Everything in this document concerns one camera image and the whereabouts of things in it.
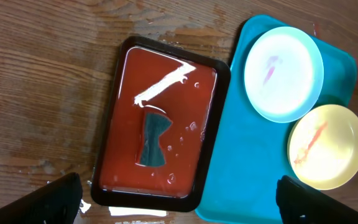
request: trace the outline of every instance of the orange paint smear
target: orange paint smear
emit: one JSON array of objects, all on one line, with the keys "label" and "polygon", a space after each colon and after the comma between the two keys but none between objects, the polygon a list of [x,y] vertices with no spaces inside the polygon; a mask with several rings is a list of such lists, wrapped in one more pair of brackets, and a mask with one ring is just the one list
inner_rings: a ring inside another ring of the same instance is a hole
[{"label": "orange paint smear", "polygon": [[315,142],[318,140],[318,138],[320,137],[321,133],[326,128],[326,126],[327,126],[327,122],[325,122],[323,125],[320,126],[320,128],[317,130],[316,134],[313,136],[313,139],[308,144],[308,147],[306,149],[303,149],[303,157],[302,158],[300,158],[300,154],[298,153],[298,155],[296,156],[296,159],[293,161],[295,163],[295,165],[301,164],[302,162],[306,162],[306,159],[308,158],[310,149],[313,147]]}]

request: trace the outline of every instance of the paint smear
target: paint smear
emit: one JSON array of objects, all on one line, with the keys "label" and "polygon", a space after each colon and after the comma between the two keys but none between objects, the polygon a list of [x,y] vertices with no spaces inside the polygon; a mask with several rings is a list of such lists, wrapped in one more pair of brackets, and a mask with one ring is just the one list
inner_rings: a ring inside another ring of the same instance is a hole
[{"label": "paint smear", "polygon": [[323,130],[326,127],[327,127],[327,122],[325,122],[323,125],[320,126],[320,128],[318,128],[316,134],[314,134],[313,139],[310,141],[310,143],[308,144],[307,148],[306,149],[301,148],[299,150],[299,153],[296,156],[296,159],[293,161],[295,163],[295,165],[301,164],[302,162],[306,162],[306,160],[308,158],[308,154],[310,152],[310,149],[313,147],[313,145],[318,140],[318,138],[320,137],[321,133],[323,132]]},{"label": "paint smear", "polygon": [[85,212],[88,211],[90,208],[91,208],[91,204],[86,203],[86,202],[84,202],[83,199],[81,199],[81,204],[80,204],[81,212],[85,214]]},{"label": "paint smear", "polygon": [[166,217],[168,213],[160,210],[150,210],[143,208],[122,208],[122,207],[109,207],[111,216],[123,215],[154,215],[158,217]]},{"label": "paint smear", "polygon": [[313,23],[313,32],[315,37],[320,38],[320,26],[317,22]]},{"label": "paint smear", "polygon": [[266,68],[268,68],[268,72],[266,74],[265,80],[264,80],[264,85],[266,85],[266,83],[270,80],[270,78],[273,75],[274,70],[276,69],[276,66],[274,65],[275,62],[277,62],[279,60],[278,56],[271,56],[268,60],[267,60],[267,66]]}]

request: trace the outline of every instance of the wood grain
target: wood grain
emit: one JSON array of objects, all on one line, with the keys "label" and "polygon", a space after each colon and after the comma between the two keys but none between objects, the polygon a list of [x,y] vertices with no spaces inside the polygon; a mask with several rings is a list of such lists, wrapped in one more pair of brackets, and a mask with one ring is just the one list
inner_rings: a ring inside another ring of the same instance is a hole
[{"label": "wood grain", "polygon": [[[203,223],[194,212],[113,218],[91,201],[118,46],[143,35],[229,62],[241,24],[257,14],[318,27],[358,65],[356,0],[0,0],[0,207],[78,172],[92,206],[76,223]],[[358,79],[349,107],[358,115]],[[358,173],[325,193],[358,210]]]}]

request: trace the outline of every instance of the white plate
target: white plate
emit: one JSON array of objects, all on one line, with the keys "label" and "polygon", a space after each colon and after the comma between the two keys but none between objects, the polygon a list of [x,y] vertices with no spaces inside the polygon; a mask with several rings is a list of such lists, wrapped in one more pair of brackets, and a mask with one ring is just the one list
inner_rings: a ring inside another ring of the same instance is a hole
[{"label": "white plate", "polygon": [[323,79],[317,45],[293,27],[278,27],[262,35],[249,52],[244,73],[252,106],[277,123],[307,114],[318,99]]}]

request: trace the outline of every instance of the red paint smear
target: red paint smear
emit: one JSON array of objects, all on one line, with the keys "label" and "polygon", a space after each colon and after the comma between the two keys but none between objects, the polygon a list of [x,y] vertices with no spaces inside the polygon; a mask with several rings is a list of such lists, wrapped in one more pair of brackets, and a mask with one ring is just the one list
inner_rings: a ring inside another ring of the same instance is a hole
[{"label": "red paint smear", "polygon": [[278,60],[278,56],[271,56],[270,58],[268,58],[267,60],[267,66],[266,68],[269,68],[268,72],[267,72],[267,75],[265,77],[265,80],[264,80],[264,85],[270,80],[270,78],[272,77],[273,75],[273,72],[274,70],[276,69],[275,66],[272,66],[272,64],[274,62],[276,62]]},{"label": "red paint smear", "polygon": [[317,22],[313,23],[314,36],[320,38],[320,25]]},{"label": "red paint smear", "polygon": [[275,69],[276,69],[276,67],[273,66],[273,67],[271,67],[271,68],[268,70],[267,75],[266,75],[266,78],[265,78],[265,80],[264,80],[264,85],[270,80],[270,78],[272,77],[273,72],[274,72]]},{"label": "red paint smear", "polygon": [[304,156],[300,159],[299,154],[296,156],[296,159],[293,161],[295,164],[301,164],[302,161],[306,162],[306,159],[308,158],[308,154],[310,152],[310,149],[313,147],[317,139],[320,137],[321,133],[323,132],[323,129],[325,129],[327,126],[327,122],[325,122],[323,125],[320,126],[320,128],[317,130],[316,134],[313,136],[313,139],[309,143],[306,150],[304,150],[303,154]]}]

